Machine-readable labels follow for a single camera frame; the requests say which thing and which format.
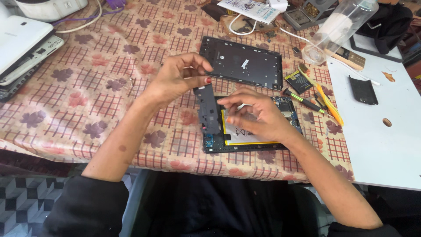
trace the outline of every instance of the hole in desk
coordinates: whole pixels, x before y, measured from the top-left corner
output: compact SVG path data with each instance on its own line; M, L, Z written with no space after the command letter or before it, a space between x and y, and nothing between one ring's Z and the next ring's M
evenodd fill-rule
M392 127L392 122L390 120L388 120L387 118L383 119L383 123L384 123L384 125L386 125L388 127Z

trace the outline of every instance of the tablecloth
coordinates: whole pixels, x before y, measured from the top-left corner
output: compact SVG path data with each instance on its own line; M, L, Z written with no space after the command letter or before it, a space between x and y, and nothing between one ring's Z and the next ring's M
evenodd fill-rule
M89 162L134 99L154 79L165 59L198 52L205 35L280 52L284 76L304 62L301 53L292 50L303 48L304 41L280 30L270 42L263 33L229 37L221 23L202 11L199 3L199 0L128 1L119 13L105 15L82 30L57 34L65 44L0 109L0 148L56 162ZM96 1L90 0L87 7L70 17L88 17L96 9ZM104 11L112 10L106 5ZM289 26L282 15L277 20L283 27ZM68 21L56 29L68 30L84 23ZM317 29L315 26L293 32L310 38ZM326 62L306 66L307 74L322 85L336 105ZM227 96L241 86L220 78L212 78L212 84L216 96ZM279 91L252 88L269 96L280 96ZM314 93L311 88L301 97ZM294 105L303 136L346 178L354 180L342 127L336 120L296 100ZM205 154L198 108L193 92L189 91L160 110L151 120L132 165L236 178L307 180L289 150Z

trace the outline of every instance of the phone battery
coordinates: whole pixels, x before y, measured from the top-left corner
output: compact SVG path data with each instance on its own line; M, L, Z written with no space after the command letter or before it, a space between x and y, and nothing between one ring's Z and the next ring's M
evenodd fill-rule
M301 75L301 72L298 70L286 76L285 80L292 86L292 88L294 88L294 90L297 91L298 94L302 94L313 87L307 78Z

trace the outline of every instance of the white table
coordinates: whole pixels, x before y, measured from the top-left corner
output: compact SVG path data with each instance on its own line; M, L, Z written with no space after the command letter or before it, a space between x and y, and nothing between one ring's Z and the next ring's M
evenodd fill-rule
M343 47L352 51L349 42ZM378 105L354 99L348 75L362 78L328 59L356 183L421 190L421 97L402 63L356 53L366 58L360 73L382 84L373 86ZM396 81L390 82L382 71ZM384 118L391 127L383 124Z

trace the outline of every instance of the plastic bottle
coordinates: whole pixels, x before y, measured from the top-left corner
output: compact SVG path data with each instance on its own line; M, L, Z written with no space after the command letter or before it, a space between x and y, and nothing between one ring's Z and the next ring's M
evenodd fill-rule
M322 64L377 10L376 0L343 0L302 50L304 60Z

